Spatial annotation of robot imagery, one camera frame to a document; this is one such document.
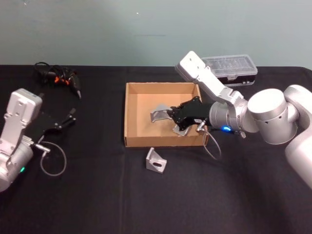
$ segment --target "black tablecloth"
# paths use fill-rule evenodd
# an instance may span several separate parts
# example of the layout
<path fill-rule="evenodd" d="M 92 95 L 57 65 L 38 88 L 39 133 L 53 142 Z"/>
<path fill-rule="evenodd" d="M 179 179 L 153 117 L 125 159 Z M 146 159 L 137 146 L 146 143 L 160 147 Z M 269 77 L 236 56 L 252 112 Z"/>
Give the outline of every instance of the black tablecloth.
<path fill-rule="evenodd" d="M 0 113 L 9 94 L 23 87 L 45 93 L 43 109 L 55 117 L 75 107 L 78 119 L 54 139 L 68 157 L 62 176 L 46 176 L 36 154 L 0 194 L 1 234 L 312 233 L 312 191 L 288 165 L 286 145 L 269 145 L 260 134 L 242 139 L 215 133 L 224 162 L 213 161 L 202 147 L 157 148 L 168 160 L 166 170 L 148 171 L 148 148 L 124 147 L 125 83 L 182 79 L 168 67 L 76 69 L 81 101 L 66 87 L 42 88 L 31 78 L 31 66 L 0 66 Z M 237 90 L 248 99 L 291 84 L 312 90 L 312 72 L 260 67 L 255 85 Z"/>

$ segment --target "gray wall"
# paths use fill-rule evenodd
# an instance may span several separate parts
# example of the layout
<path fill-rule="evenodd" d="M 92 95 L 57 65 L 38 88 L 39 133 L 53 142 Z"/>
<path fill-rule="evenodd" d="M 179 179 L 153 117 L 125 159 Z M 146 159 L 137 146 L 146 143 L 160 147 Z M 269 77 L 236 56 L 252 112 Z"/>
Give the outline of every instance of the gray wall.
<path fill-rule="evenodd" d="M 310 0 L 0 0 L 0 64 L 172 66 L 249 54 L 312 68 Z"/>

